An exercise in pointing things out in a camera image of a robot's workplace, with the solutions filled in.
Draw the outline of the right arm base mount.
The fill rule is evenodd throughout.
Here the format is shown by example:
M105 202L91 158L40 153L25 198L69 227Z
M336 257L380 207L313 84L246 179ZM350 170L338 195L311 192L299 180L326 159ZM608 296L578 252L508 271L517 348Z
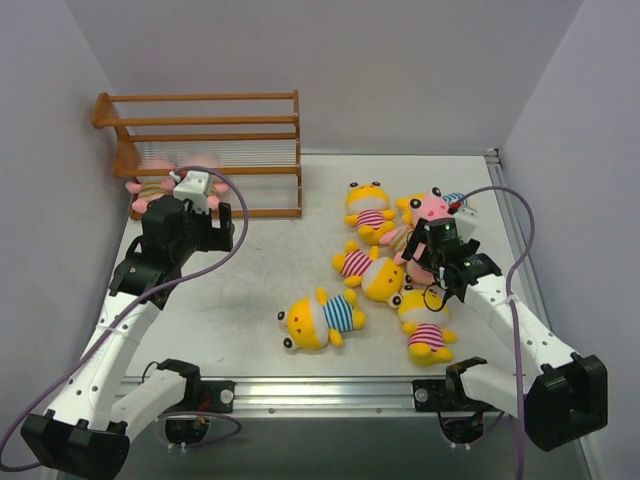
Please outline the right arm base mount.
M416 379L412 381L414 410L436 413L451 410L451 402L444 379Z

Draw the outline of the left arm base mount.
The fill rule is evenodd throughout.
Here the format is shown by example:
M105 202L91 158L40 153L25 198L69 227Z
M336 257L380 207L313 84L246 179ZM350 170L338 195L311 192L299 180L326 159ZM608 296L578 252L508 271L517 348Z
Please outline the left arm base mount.
M197 410L219 414L233 412L236 383L231 380L203 381L199 388Z

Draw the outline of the pink plush blue stripes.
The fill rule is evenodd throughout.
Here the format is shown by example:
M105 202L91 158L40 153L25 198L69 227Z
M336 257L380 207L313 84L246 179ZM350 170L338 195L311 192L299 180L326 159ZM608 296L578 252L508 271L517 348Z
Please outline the pink plush blue stripes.
M443 194L437 187L433 187L431 191L424 194L425 197L420 203L411 203L414 221L412 226L416 226L420 219L434 221L452 217L448 213L449 204L454 200L463 200L462 193Z

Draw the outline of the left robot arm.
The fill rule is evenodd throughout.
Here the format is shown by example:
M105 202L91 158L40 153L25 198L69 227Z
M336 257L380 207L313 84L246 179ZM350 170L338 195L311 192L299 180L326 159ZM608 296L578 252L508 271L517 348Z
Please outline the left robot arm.
M77 366L63 375L59 393L42 414L26 416L20 435L43 467L85 479L113 479L133 440L167 410L194 410L202 399L200 370L174 359L123 398L126 370L196 252L231 257L231 207L218 206L220 223L192 200L163 196L148 207L142 232L116 266L94 333Z

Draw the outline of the pink plush face-down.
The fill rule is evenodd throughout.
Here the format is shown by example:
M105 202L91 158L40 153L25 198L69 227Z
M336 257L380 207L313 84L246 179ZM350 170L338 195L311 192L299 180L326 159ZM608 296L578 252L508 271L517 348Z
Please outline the pink plush face-down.
M210 170L218 170L222 164L220 158L215 154L202 153L190 158L190 164L205 167ZM220 197L229 191L229 185L215 175L210 175L211 180L207 193L207 202L211 210L217 210Z

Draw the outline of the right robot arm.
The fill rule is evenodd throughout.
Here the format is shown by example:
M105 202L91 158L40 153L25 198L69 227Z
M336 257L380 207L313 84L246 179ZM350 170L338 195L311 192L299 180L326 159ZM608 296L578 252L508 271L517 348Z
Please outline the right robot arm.
M524 424L543 451L603 429L608 423L608 373L595 355L582 356L552 333L515 294L512 278L478 241L463 241L453 218L421 219L402 254L429 272L442 299L457 298L482 318L514 355L515 370L480 357L446 370L446 402L483 403Z

